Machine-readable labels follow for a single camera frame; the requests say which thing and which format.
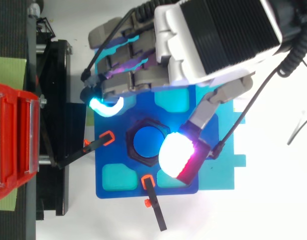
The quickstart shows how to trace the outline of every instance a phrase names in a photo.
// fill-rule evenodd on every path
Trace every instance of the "black hex nut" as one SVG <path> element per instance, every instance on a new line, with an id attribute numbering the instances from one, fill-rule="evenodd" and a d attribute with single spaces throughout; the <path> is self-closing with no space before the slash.
<path id="1" fill-rule="evenodd" d="M 154 127 L 158 129 L 162 135 L 163 138 L 166 138 L 168 134 L 170 134 L 170 128 L 166 125 L 163 125 L 161 122 L 151 119 L 151 118 L 145 118 L 141 121 L 138 121 L 134 126 L 129 128 L 126 132 L 126 142 L 127 142 L 127 154 L 129 158 L 136 160 L 137 162 L 144 164 L 148 167 L 153 167 L 158 163 L 158 155 L 152 156 L 152 157 L 144 157 L 141 156 L 135 149 L 134 146 L 134 138 L 136 133 L 145 127 Z"/>

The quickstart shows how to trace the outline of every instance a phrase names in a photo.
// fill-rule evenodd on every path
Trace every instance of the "blue circular hole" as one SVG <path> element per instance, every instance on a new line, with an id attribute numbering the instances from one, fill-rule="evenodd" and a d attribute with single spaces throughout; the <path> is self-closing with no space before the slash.
<path id="1" fill-rule="evenodd" d="M 135 134 L 133 146 L 140 156 L 151 158 L 159 154 L 164 139 L 163 134 L 157 128 L 146 126 Z"/>

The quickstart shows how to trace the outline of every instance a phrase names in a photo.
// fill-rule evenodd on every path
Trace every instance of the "metal rod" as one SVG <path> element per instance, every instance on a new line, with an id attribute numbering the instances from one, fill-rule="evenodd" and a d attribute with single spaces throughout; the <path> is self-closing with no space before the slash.
<path id="1" fill-rule="evenodd" d="M 51 161 L 48 155 L 39 156 L 39 165 L 51 165 Z"/>
<path id="2" fill-rule="evenodd" d="M 35 48 L 36 54 L 44 54 L 46 46 L 47 46 L 46 44 L 37 44 Z"/>

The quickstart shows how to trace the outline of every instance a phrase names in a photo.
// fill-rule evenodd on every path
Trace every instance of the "red container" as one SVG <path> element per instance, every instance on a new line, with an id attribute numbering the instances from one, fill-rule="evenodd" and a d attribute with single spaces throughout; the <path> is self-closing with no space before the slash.
<path id="1" fill-rule="evenodd" d="M 39 100 L 0 84 L 0 199 L 38 170 Z"/>

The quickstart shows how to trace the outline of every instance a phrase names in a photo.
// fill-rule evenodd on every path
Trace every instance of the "black heat sink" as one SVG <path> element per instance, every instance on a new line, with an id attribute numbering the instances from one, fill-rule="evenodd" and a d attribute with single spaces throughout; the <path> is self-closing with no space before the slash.
<path id="1" fill-rule="evenodd" d="M 260 0 L 189 0 L 180 7 L 206 74 L 280 45 Z"/>

